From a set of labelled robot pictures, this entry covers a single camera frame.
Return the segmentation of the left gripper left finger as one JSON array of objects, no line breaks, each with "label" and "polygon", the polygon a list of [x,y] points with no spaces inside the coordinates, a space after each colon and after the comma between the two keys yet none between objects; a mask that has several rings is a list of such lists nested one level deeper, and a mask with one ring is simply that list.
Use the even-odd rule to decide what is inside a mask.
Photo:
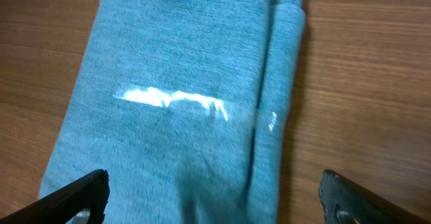
[{"label": "left gripper left finger", "polygon": [[110,195],[108,181],[106,170],[94,170],[2,218],[1,224],[102,223]]}]

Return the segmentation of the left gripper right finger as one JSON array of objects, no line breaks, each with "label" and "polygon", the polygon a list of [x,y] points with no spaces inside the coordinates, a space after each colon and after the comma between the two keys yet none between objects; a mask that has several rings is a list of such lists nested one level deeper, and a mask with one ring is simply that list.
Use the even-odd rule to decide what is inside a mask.
[{"label": "left gripper right finger", "polygon": [[430,224],[333,170],[323,172],[319,199],[326,224]]}]

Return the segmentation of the blue denim cloth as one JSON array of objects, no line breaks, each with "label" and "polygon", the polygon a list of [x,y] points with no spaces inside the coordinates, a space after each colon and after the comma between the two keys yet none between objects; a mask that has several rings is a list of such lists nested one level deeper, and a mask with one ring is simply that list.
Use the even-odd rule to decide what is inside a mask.
[{"label": "blue denim cloth", "polygon": [[274,223],[303,0],[100,0],[42,178],[110,176],[107,223]]}]

